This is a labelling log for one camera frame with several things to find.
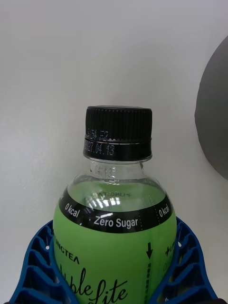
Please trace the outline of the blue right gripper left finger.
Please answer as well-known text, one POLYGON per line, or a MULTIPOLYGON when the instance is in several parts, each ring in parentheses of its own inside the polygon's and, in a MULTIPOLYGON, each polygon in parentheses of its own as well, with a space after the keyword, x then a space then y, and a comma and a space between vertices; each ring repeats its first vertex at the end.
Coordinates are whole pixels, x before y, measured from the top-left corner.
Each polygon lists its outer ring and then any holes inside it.
POLYGON ((54 259, 52 221, 32 238, 9 304, 77 304, 54 259))

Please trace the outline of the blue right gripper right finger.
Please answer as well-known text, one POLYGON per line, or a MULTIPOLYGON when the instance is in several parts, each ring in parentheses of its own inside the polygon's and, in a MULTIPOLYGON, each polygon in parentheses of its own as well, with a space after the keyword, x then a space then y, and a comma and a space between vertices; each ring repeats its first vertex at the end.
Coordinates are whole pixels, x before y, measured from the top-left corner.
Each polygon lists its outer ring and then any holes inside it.
POLYGON ((173 260, 153 293, 150 304, 196 304, 214 301, 200 243, 192 230, 177 218, 173 260))

